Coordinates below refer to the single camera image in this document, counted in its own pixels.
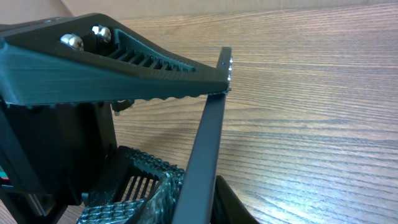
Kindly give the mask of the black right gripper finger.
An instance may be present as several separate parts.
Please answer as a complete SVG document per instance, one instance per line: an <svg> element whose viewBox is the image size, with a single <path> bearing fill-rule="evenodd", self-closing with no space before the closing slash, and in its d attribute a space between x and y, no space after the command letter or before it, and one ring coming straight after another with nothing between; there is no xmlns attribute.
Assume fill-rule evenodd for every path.
<svg viewBox="0 0 398 224"><path fill-rule="evenodd" d="M220 175L216 176L211 224L259 224Z"/></svg>

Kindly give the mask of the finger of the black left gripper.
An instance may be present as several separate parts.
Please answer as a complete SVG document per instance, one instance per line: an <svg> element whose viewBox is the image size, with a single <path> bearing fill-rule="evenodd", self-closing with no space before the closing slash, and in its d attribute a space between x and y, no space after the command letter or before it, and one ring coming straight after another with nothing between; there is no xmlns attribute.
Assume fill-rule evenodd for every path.
<svg viewBox="0 0 398 224"><path fill-rule="evenodd" d="M120 146L92 190L82 194L78 223L171 223L185 171Z"/></svg>

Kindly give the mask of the Samsung Galaxy smartphone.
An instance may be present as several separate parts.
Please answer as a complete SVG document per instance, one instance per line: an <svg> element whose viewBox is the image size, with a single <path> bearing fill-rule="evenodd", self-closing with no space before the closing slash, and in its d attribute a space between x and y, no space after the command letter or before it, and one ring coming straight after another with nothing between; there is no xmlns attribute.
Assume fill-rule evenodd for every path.
<svg viewBox="0 0 398 224"><path fill-rule="evenodd" d="M209 223L226 93L208 95L172 224Z"/></svg>

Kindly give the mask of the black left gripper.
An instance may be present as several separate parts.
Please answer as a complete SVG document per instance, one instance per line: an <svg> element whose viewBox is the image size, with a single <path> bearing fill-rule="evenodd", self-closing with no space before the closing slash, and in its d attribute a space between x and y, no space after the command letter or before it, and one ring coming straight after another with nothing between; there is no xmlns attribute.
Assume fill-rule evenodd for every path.
<svg viewBox="0 0 398 224"><path fill-rule="evenodd" d="M210 67L104 14L3 24L1 200L18 223L56 223L117 147L111 107L97 102L217 95L230 81L229 47Z"/></svg>

